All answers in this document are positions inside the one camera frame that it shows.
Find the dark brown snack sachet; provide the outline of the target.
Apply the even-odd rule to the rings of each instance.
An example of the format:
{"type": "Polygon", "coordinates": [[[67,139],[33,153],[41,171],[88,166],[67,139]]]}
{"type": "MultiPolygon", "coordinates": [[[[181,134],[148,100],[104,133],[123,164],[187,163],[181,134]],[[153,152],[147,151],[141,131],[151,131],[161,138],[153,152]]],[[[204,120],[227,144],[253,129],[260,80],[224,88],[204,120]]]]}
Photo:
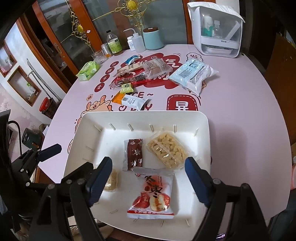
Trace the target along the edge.
{"type": "Polygon", "coordinates": [[[123,171],[132,171],[134,167],[142,167],[142,138],[134,138],[124,141],[123,171]]]}

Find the red jujube snack bag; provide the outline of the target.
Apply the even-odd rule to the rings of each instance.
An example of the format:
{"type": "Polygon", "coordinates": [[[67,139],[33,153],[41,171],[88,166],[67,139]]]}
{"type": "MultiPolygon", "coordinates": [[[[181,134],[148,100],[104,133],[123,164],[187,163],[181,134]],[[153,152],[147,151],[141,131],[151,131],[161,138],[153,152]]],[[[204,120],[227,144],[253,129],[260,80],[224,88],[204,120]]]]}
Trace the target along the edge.
{"type": "Polygon", "coordinates": [[[168,169],[135,167],[140,193],[127,211],[133,219],[173,219],[171,192],[174,172],[168,169]]]}

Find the small green candy packet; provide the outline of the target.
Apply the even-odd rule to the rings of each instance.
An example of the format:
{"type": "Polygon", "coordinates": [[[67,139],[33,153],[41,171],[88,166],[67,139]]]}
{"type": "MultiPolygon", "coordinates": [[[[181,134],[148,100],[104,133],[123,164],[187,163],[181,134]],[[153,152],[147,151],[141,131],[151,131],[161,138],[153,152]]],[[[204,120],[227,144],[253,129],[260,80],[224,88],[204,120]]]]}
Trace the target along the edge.
{"type": "Polygon", "coordinates": [[[120,93],[129,94],[129,93],[133,93],[133,92],[134,92],[133,85],[131,83],[126,83],[121,86],[120,93]]]}

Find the light blue snack package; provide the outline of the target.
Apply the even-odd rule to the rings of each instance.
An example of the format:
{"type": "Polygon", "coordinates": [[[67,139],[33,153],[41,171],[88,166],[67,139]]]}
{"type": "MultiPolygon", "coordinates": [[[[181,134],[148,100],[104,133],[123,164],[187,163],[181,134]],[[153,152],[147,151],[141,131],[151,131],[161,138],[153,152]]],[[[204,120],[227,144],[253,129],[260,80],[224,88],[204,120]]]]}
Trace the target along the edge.
{"type": "Polygon", "coordinates": [[[169,80],[200,95],[202,82],[217,73],[218,71],[203,61],[190,58],[169,76],[169,80]]]}

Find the kraft paper cracker pack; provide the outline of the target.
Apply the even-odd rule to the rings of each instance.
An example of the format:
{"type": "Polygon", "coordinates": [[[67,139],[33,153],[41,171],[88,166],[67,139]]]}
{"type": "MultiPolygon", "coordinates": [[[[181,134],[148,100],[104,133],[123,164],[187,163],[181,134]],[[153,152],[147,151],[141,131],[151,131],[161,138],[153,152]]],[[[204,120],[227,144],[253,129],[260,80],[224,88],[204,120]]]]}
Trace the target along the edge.
{"type": "Polygon", "coordinates": [[[134,63],[134,64],[126,65],[124,67],[119,68],[116,74],[114,75],[114,77],[128,76],[134,72],[137,72],[138,70],[144,71],[144,65],[142,63],[134,63]]]}

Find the red dark dried fruit pack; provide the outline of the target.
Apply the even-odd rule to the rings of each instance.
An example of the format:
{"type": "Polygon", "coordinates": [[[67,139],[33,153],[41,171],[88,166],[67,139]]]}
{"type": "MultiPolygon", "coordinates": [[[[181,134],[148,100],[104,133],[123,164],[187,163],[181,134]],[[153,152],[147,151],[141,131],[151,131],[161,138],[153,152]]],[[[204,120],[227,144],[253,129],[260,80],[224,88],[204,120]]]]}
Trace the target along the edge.
{"type": "Polygon", "coordinates": [[[132,86],[137,87],[150,81],[151,80],[147,78],[146,74],[144,72],[141,72],[138,75],[132,77],[118,76],[111,82],[109,87],[110,89],[115,89],[121,87],[123,84],[128,83],[131,83],[132,86]]]}

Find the clear pack brown crackers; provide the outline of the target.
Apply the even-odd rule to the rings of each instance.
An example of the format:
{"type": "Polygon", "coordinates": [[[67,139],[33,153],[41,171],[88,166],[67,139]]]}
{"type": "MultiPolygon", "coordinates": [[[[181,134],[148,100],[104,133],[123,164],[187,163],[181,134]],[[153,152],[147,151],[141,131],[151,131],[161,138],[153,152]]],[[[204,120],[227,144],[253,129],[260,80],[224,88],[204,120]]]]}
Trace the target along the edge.
{"type": "Polygon", "coordinates": [[[145,78],[148,80],[172,73],[173,68],[163,59],[155,58],[142,64],[145,78]]]}

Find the clear bag small yellow puffs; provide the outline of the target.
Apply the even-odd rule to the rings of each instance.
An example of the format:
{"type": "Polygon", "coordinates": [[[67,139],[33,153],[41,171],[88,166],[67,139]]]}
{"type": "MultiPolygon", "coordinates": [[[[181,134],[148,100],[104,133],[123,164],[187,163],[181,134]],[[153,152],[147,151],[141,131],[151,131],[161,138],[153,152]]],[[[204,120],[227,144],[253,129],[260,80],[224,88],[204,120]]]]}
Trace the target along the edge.
{"type": "Polygon", "coordinates": [[[118,171],[113,169],[109,178],[105,184],[104,191],[106,192],[115,192],[118,186],[118,171]]]}

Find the red bucket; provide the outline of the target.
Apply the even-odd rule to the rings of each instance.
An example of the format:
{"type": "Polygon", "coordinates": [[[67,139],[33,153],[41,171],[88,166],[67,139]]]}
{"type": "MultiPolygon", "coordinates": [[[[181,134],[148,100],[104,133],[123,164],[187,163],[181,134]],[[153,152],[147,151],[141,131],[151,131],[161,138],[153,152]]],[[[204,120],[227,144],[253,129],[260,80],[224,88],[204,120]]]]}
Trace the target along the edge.
{"type": "Polygon", "coordinates": [[[52,101],[51,98],[45,97],[39,107],[39,111],[40,112],[46,111],[48,109],[48,107],[50,106],[51,101],[52,101]]]}

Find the white plastic tray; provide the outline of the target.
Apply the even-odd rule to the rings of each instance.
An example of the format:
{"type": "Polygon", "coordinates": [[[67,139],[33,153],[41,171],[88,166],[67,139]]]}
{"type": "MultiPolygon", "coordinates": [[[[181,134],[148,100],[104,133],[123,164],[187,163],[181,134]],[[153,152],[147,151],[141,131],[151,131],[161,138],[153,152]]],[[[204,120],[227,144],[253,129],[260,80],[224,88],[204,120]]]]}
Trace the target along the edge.
{"type": "Polygon", "coordinates": [[[167,168],[149,142],[168,133],[197,164],[209,171],[210,132],[207,117],[199,111],[115,111],[85,114],[75,133],[65,174],[86,162],[98,167],[109,157],[117,173],[114,191],[102,192],[92,206],[93,216],[115,228],[160,240],[191,240],[206,212],[190,183],[183,164],[167,168]],[[172,216],[157,217],[148,210],[134,212],[133,202],[145,191],[144,175],[157,172],[172,179],[172,216]]]}

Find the green tissue pack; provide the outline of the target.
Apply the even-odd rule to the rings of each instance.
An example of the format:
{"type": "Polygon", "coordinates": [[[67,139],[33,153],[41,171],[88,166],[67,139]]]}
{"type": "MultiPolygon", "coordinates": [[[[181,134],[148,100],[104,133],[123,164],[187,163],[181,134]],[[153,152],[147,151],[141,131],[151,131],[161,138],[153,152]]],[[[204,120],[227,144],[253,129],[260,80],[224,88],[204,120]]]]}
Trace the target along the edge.
{"type": "Polygon", "coordinates": [[[79,81],[88,81],[93,75],[100,69],[100,65],[95,61],[89,61],[81,68],[81,70],[76,74],[79,81]]]}

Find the clear drinking glass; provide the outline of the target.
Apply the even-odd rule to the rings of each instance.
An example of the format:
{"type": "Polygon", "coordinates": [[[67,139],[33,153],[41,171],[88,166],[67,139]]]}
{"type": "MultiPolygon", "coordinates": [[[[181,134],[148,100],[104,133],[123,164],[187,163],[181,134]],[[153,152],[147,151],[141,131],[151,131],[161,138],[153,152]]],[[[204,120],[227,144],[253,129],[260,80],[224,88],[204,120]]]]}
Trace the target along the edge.
{"type": "Polygon", "coordinates": [[[102,50],[96,51],[91,55],[91,57],[98,65],[102,65],[107,60],[107,57],[102,50]]]}

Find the small metal can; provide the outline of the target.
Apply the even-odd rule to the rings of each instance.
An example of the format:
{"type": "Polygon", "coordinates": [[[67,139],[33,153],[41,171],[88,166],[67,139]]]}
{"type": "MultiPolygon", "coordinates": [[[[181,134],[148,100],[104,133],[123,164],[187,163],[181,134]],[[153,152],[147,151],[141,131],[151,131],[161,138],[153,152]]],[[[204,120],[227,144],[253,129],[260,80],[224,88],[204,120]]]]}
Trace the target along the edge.
{"type": "Polygon", "coordinates": [[[101,45],[102,52],[106,56],[106,58],[110,58],[113,54],[112,51],[107,43],[101,45]]]}

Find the wooden glass door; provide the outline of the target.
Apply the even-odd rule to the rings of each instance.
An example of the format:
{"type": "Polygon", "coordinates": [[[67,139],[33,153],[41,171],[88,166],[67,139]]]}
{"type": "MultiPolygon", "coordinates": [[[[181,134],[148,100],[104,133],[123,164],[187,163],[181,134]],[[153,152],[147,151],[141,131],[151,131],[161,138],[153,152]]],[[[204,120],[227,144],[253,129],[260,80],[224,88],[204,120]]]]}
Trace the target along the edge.
{"type": "Polygon", "coordinates": [[[32,1],[16,25],[30,50],[64,91],[101,50],[107,31],[127,48],[127,30],[157,27],[165,44],[192,44],[187,1],[32,1]]]}

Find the small blue white packet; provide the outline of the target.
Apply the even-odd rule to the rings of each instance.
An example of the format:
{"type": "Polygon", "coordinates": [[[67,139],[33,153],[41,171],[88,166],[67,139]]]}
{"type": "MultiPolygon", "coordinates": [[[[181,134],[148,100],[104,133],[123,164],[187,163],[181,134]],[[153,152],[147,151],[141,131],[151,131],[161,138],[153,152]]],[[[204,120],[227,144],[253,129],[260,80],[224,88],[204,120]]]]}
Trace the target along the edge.
{"type": "Polygon", "coordinates": [[[131,65],[132,63],[135,63],[135,61],[140,60],[141,58],[142,58],[142,56],[140,54],[133,55],[125,61],[125,64],[131,65]]]}

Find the green label plastic bottle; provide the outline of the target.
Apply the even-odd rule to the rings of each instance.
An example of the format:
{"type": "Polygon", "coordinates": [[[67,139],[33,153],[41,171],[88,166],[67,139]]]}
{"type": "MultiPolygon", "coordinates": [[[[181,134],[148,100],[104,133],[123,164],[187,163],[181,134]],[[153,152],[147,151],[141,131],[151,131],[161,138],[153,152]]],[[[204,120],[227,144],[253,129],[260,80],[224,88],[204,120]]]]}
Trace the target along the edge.
{"type": "Polygon", "coordinates": [[[118,37],[111,32],[111,30],[106,31],[107,33],[107,44],[112,52],[112,54],[118,54],[122,51],[121,43],[118,37]]]}

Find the brown wooden cabinet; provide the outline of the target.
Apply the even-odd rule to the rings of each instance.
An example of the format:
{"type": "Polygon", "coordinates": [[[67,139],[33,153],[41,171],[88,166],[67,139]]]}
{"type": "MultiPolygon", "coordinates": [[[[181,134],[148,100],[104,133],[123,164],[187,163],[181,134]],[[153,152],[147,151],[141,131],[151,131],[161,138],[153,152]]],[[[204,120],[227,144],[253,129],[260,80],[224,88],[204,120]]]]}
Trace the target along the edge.
{"type": "Polygon", "coordinates": [[[295,143],[295,46],[277,35],[264,78],[278,101],[290,143],[295,143]]]}

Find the small white pill bottle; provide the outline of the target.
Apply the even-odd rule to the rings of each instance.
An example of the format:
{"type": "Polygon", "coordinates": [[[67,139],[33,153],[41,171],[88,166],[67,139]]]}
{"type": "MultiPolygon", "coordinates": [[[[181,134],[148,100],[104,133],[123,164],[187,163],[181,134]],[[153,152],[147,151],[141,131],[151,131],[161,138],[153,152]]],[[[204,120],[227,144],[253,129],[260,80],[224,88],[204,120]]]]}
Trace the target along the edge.
{"type": "Polygon", "coordinates": [[[133,43],[133,36],[128,36],[127,37],[127,43],[128,43],[128,46],[129,46],[129,49],[131,51],[135,51],[135,46],[134,46],[134,43],[133,43]]]}

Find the white squeeze wash bottle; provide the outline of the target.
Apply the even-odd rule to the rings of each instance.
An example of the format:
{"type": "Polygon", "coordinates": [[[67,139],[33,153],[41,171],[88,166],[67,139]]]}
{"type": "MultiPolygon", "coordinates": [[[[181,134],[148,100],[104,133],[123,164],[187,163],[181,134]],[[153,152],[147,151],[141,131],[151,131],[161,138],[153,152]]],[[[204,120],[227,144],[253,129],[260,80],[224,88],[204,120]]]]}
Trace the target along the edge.
{"type": "Polygon", "coordinates": [[[144,40],[141,35],[139,35],[138,32],[135,31],[133,28],[125,29],[123,32],[128,32],[128,31],[133,31],[132,35],[133,36],[133,43],[135,46],[135,51],[137,53],[142,53],[146,50],[145,45],[144,45],[144,40]]]}

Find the light blue canister brown lid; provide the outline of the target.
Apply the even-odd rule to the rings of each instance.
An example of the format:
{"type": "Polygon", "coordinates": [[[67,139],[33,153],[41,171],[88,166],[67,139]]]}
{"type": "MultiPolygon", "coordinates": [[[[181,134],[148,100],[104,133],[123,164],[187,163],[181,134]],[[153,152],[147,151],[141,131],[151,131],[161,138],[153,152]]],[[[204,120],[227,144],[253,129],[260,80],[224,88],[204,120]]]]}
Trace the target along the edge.
{"type": "Polygon", "coordinates": [[[164,43],[158,27],[150,27],[143,29],[142,36],[144,44],[148,50],[158,50],[163,48],[164,43]]]}

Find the white clear storage box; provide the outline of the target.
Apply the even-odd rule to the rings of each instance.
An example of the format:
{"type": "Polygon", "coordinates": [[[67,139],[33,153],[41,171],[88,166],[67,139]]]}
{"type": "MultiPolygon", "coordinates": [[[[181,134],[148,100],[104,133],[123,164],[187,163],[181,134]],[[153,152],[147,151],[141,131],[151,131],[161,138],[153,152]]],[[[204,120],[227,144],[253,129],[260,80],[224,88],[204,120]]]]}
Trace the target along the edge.
{"type": "Polygon", "coordinates": [[[229,6],[210,2],[187,4],[193,44],[203,55],[235,58],[241,47],[245,20],[229,6]]]}

